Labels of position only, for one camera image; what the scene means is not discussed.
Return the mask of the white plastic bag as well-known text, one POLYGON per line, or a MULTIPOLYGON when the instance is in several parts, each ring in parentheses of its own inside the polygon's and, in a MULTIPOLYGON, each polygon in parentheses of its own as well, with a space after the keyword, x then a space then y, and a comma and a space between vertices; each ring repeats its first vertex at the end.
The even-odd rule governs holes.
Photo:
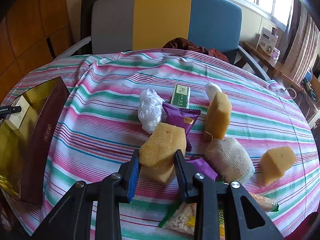
POLYGON ((138 118, 142 123, 142 129, 152 134, 163 118, 164 100, 154 89, 145 89, 140 93, 138 118))

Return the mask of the striped tablecloth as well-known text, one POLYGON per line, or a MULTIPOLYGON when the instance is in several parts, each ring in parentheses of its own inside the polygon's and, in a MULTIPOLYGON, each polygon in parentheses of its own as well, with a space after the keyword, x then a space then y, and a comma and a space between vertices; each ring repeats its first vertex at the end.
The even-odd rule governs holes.
POLYGON ((176 84, 190 87, 190 106, 201 111, 188 139, 186 158, 202 157, 204 121, 209 105, 206 84, 218 85, 232 104, 227 137, 247 151, 255 173, 245 183, 249 192, 279 203, 269 213, 287 236, 319 205, 319 158, 310 127, 299 107, 276 81, 259 77, 214 57, 183 50, 73 56, 30 72, 8 93, 4 104, 27 89, 62 77, 70 95, 50 146, 44 173, 44 202, 28 207, 8 198, 27 234, 31 235, 53 206, 79 180, 100 181, 130 160, 147 139, 137 109, 140 93, 154 89, 170 101, 176 84), (289 146, 297 160, 270 185, 264 183, 259 159, 268 150, 289 146))

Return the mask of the grey yellow blue chair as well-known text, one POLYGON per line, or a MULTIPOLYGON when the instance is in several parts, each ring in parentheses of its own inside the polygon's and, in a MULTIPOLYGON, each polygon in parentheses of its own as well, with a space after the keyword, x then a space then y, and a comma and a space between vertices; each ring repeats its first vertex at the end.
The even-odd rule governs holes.
POLYGON ((215 48, 230 63, 241 55, 256 75, 270 78, 239 44, 242 9, 228 0, 96 0, 88 17, 91 33, 56 57, 70 57, 86 44, 92 54, 160 49, 174 38, 215 48))

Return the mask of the purple snack packet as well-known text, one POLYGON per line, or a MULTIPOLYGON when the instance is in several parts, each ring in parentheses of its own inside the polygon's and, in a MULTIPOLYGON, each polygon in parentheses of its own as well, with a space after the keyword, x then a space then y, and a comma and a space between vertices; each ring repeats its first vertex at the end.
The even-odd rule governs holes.
POLYGON ((187 135, 195 125, 195 122, 200 116, 201 111, 198 109, 178 108, 167 102, 163 102, 162 107, 164 112, 167 114, 167 117, 164 121, 165 123, 184 128, 187 140, 186 151, 190 152, 192 146, 187 135))
POLYGON ((217 173, 211 168, 211 166, 203 159, 190 159, 187 163, 193 164, 196 171, 215 181, 217 178, 217 173))

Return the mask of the yellow sponge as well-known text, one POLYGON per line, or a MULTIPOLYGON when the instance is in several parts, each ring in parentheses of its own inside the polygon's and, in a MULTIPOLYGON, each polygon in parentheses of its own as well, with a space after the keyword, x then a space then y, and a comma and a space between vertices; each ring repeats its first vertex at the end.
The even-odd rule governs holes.
POLYGON ((216 92, 211 101, 206 121, 204 124, 204 139, 210 142, 212 139, 223 139, 231 122, 232 105, 228 96, 222 92, 216 92))
POLYGON ((291 168, 297 158, 289 146, 273 148, 266 151, 259 159, 266 186, 280 179, 291 168))
POLYGON ((141 172, 155 182, 169 184, 174 176, 174 155, 185 155, 187 140, 181 127, 160 122, 149 139, 139 149, 141 172))

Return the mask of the green white small box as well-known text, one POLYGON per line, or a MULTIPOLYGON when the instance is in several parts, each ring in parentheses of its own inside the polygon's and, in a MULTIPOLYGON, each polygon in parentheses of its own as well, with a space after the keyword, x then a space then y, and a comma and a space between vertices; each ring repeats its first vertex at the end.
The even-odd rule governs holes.
POLYGON ((190 87, 176 84, 171 98, 171 105, 178 108, 189 108, 190 87))

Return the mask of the dark red cloth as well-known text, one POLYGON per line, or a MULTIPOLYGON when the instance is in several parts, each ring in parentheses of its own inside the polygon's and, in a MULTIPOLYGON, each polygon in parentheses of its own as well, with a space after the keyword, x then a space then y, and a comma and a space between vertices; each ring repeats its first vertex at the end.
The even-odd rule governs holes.
POLYGON ((215 48, 206 49, 203 46, 198 47, 193 42, 190 42, 189 40, 186 40, 185 38, 182 38, 182 37, 177 37, 173 40, 170 40, 163 46, 163 48, 195 51, 201 54, 206 54, 206 55, 215 57, 227 63, 229 62, 227 59, 227 56, 221 53, 219 50, 215 48))

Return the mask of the rolled white sock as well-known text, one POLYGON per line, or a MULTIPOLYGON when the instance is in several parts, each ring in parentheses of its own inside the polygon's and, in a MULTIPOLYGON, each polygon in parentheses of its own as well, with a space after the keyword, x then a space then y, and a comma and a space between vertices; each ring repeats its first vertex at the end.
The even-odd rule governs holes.
POLYGON ((235 138, 212 139, 204 156, 226 183, 236 180, 244 184, 255 172, 249 154, 235 138))

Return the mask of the striped curtain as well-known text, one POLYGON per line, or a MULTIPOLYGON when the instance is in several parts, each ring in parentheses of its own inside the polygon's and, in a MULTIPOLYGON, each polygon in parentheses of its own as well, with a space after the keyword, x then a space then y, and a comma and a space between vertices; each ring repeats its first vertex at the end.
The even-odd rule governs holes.
POLYGON ((279 44, 283 70, 295 83, 300 83, 311 67, 319 41, 319 29, 300 0, 293 0, 289 19, 279 44))

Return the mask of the white carton on desk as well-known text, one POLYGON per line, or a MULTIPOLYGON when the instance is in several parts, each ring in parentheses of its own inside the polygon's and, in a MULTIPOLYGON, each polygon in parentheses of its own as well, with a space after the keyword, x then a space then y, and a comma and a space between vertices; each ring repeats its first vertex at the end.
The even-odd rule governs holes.
POLYGON ((263 27, 256 48, 263 51, 266 55, 271 56, 276 47, 277 40, 278 35, 272 34, 271 31, 263 27))

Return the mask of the yellow sponge upright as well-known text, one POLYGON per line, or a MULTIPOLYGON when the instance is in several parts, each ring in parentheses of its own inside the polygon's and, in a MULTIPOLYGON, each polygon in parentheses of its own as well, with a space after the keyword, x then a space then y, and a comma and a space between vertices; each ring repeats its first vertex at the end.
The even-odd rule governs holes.
POLYGON ((206 121, 204 124, 204 139, 210 142, 212 139, 223 139, 231 122, 232 105, 228 96, 222 92, 216 92, 211 101, 206 121))

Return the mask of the yellow sponge front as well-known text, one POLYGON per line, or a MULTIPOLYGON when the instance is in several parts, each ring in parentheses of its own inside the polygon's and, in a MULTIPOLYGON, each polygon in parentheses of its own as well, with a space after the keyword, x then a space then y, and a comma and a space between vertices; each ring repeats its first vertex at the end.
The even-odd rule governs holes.
POLYGON ((169 184, 174 176, 174 155, 185 155, 187 140, 181 127, 160 122, 149 139, 139 149, 141 172, 155 182, 169 184))

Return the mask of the clear cracker snack bag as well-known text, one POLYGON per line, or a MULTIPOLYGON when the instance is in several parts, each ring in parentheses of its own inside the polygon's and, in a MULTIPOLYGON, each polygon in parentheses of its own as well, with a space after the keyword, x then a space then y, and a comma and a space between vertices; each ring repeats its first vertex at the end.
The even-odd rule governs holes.
MULTIPOLYGON (((277 212, 279 204, 272 198, 259 194, 249 193, 265 212, 277 212)), ((180 233, 194 235, 196 219, 196 204, 176 202, 171 206, 164 219, 159 223, 159 228, 167 228, 180 233)))

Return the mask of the pink jar on desk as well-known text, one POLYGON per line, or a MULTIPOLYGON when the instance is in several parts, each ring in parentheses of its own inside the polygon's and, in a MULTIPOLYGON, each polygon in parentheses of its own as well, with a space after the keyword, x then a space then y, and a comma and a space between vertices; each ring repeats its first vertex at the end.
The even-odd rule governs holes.
POLYGON ((274 47, 272 54, 271 54, 271 58, 277 61, 279 59, 279 57, 280 57, 280 50, 278 48, 274 47))

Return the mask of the small white plastic ball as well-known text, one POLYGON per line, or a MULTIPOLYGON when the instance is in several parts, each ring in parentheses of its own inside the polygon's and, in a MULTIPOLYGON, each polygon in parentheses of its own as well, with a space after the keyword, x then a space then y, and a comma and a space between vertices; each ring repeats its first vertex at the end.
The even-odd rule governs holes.
POLYGON ((218 85, 216 85, 212 82, 208 82, 206 84, 206 94, 208 96, 209 102, 211 102, 213 100, 213 98, 215 97, 215 94, 217 92, 222 92, 221 88, 218 85))

